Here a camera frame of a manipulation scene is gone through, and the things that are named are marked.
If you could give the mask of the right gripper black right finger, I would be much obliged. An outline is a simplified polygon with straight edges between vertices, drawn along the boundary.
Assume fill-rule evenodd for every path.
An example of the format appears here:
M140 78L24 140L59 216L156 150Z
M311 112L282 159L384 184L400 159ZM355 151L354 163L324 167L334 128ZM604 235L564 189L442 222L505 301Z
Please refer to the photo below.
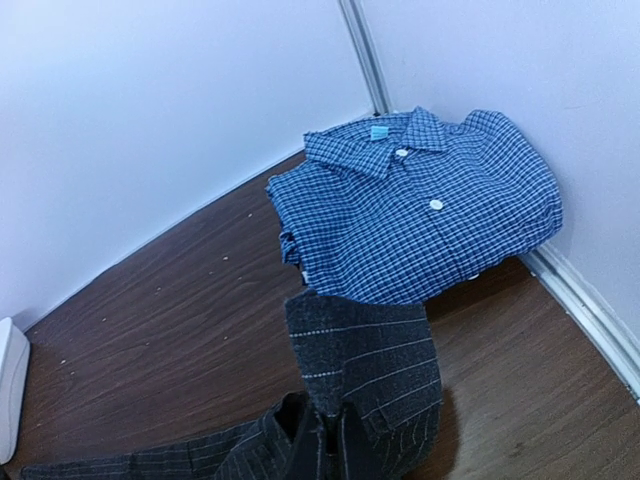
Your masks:
M342 404L339 420L339 472L343 480L390 479L356 407L349 402Z

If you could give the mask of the white plastic basin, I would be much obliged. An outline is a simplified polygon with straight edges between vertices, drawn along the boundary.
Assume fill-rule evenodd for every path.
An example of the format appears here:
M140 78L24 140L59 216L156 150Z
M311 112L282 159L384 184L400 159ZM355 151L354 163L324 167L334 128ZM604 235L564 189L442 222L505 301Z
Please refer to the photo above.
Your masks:
M18 441L30 342L10 317L1 320L1 463L13 457Z

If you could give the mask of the blue checked shirt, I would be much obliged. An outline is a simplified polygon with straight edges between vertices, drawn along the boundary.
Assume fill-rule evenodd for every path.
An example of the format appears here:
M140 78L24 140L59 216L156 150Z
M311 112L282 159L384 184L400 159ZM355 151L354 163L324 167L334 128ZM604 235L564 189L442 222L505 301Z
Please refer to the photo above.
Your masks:
M536 249L562 227L555 177L504 114L423 109L304 137L266 187L284 262L322 295L411 304Z

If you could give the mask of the black pinstriped long sleeve shirt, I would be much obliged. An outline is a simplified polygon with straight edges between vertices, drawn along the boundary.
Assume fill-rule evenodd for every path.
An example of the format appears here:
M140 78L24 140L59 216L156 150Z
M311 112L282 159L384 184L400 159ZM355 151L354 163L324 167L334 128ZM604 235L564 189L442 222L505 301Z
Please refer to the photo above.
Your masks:
M308 394L325 429L323 479L341 479L339 420L347 402L356 407L390 479L419 466L437 436L443 398L423 306L370 305L306 291L288 300L285 311L305 384L301 392ZM280 479L291 449L279 426L284 398L256 420L201 438L108 458L27 466L21 475Z

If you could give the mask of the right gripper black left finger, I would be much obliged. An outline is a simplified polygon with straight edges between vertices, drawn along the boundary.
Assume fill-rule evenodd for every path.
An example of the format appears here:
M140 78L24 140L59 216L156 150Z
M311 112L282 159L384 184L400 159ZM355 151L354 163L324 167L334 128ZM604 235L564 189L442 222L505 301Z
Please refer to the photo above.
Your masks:
M291 443L280 479L323 479L325 429L307 393L291 393L284 398L279 426Z

